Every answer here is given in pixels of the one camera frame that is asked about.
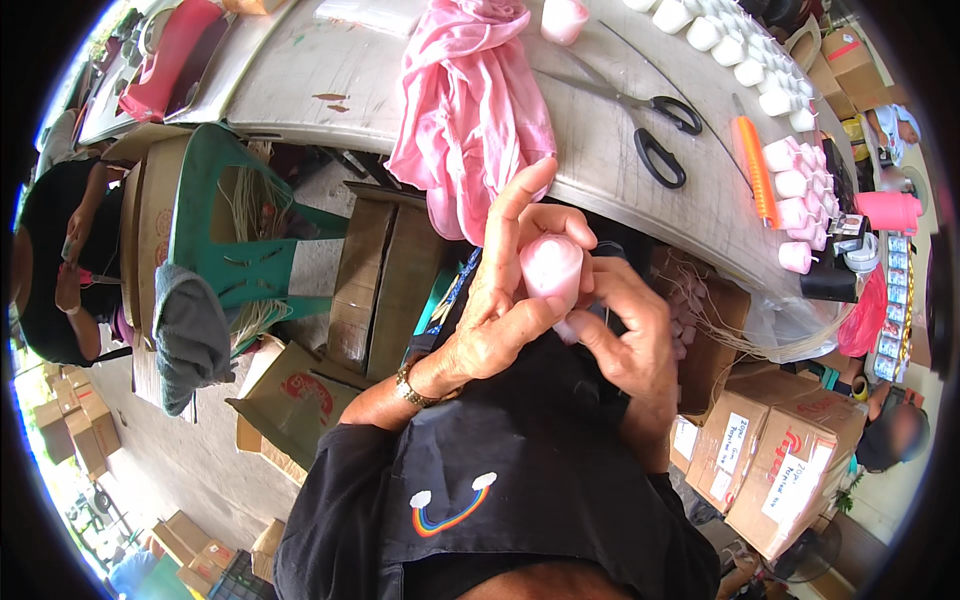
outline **pink plastic bag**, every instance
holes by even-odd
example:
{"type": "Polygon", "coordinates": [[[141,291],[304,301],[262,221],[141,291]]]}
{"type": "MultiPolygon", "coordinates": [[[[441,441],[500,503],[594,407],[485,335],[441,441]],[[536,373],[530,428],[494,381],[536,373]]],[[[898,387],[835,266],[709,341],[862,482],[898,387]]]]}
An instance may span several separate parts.
{"type": "Polygon", "coordinates": [[[874,347],[887,315],[887,284],[877,266],[860,295],[860,302],[837,330],[837,349],[845,356],[863,356],[874,347]]]}

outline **bracelet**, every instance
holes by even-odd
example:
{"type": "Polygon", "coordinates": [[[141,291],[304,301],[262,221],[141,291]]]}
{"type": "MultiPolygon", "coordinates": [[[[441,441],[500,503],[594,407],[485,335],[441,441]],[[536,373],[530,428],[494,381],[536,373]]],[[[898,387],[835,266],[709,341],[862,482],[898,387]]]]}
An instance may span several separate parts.
{"type": "Polygon", "coordinates": [[[408,402],[415,404],[420,408],[427,408],[428,406],[440,404],[441,402],[446,402],[447,400],[459,396],[464,390],[464,386],[460,386],[453,392],[450,392],[446,396],[439,398],[421,396],[412,387],[410,387],[410,382],[408,381],[410,370],[423,356],[425,356],[425,354],[420,356],[412,356],[409,360],[403,363],[403,366],[400,367],[400,370],[396,372],[396,392],[408,402]]]}

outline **orange tool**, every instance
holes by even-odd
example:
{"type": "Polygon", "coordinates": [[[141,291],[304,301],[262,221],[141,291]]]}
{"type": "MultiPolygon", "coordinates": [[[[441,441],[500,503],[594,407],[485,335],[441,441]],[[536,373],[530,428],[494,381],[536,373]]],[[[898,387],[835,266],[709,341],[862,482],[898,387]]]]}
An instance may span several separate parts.
{"type": "Polygon", "coordinates": [[[747,158],[747,168],[750,171],[750,182],[754,188],[756,214],[760,216],[764,227],[779,228],[777,199],[774,197],[774,190],[770,185],[767,163],[763,160],[763,149],[760,146],[760,139],[756,135],[754,122],[744,114],[743,104],[736,94],[733,94],[733,103],[740,114],[736,117],[736,126],[740,130],[740,139],[743,142],[743,150],[747,158]]]}

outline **hand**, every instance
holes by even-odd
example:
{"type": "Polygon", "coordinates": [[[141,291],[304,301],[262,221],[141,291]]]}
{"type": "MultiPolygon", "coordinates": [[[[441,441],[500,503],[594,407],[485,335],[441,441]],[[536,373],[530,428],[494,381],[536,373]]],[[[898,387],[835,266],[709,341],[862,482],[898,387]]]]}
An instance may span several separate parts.
{"type": "Polygon", "coordinates": [[[564,317],[559,298],[527,298],[517,292],[521,280],[519,251],[544,232],[565,233],[584,249],[580,289],[593,289],[587,250],[596,236],[584,213],[556,204],[531,204],[538,190],[557,172],[557,161],[545,158],[523,169],[491,206],[483,259],[470,285],[469,298],[454,332],[441,351],[465,379],[486,379],[513,364],[520,349],[564,317]]]}
{"type": "Polygon", "coordinates": [[[80,271],[76,265],[66,264],[57,276],[57,291],[54,301],[57,308],[68,315],[80,309],[80,271]]]}
{"type": "Polygon", "coordinates": [[[627,261],[593,258],[593,295],[629,329],[617,338],[596,315],[573,310],[566,322],[597,359],[600,372],[631,398],[656,407],[666,427],[677,414],[677,361],[667,303],[627,261]]]}
{"type": "Polygon", "coordinates": [[[66,240],[70,242],[70,250],[64,260],[71,265],[77,264],[86,238],[90,236],[90,227],[93,225],[93,215],[90,212],[81,204],[66,223],[66,240]]]}

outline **green plastic chair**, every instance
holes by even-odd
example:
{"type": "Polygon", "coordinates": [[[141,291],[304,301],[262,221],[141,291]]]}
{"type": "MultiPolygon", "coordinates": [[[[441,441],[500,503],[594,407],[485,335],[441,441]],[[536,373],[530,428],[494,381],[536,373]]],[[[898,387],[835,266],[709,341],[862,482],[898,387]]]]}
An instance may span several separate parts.
{"type": "Polygon", "coordinates": [[[292,309],[283,320],[328,312],[332,298],[288,293],[298,240],[230,244],[211,241],[217,181],[228,167],[251,167],[267,174],[287,193],[287,209],[296,210],[318,228],[320,234],[313,239],[337,239],[346,234],[349,219],[293,202],[293,190],[268,165],[244,148],[232,133],[208,123],[200,125],[187,143],[167,259],[201,276],[218,295],[224,309],[257,300],[282,300],[292,309]]]}

